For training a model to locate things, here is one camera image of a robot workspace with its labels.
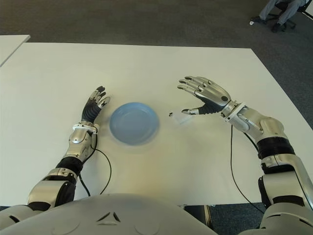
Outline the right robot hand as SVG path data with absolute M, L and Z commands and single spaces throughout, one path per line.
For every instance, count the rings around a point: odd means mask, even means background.
M 193 95 L 203 105 L 193 109 L 183 109 L 187 115 L 206 115 L 219 113 L 231 101 L 229 93 L 215 82 L 199 76 L 186 76 L 179 80 L 178 89 Z

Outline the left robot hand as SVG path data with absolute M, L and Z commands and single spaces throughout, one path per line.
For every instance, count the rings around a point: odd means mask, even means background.
M 106 96 L 105 87 L 100 86 L 88 98 L 81 115 L 81 121 L 94 123 L 101 110 L 110 102 Z

